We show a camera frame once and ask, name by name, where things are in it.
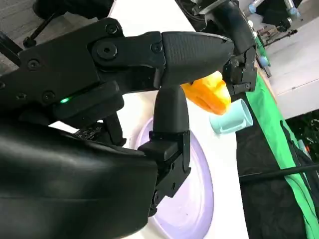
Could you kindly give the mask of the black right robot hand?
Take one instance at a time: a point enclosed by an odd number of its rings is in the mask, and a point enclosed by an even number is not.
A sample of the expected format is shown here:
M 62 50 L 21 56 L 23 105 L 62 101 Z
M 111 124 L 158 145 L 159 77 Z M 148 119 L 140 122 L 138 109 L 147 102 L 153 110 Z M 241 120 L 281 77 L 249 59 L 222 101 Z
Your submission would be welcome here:
M 231 57 L 231 39 L 201 32 L 126 37 L 105 18 L 20 52 L 0 78 L 0 236 L 117 239 L 142 229 L 191 172 L 182 84 Z M 112 140 L 124 94 L 157 91 L 138 149 Z

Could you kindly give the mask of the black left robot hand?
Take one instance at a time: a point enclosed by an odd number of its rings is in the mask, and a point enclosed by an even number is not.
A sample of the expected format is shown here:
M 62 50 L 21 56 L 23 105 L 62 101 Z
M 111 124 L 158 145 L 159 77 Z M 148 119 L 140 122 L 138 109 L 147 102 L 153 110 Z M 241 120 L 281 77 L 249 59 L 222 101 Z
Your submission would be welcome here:
M 255 90 L 256 40 L 237 1 L 227 0 L 205 14 L 206 32 L 232 40 L 234 51 L 222 68 L 223 80 L 230 95 Z

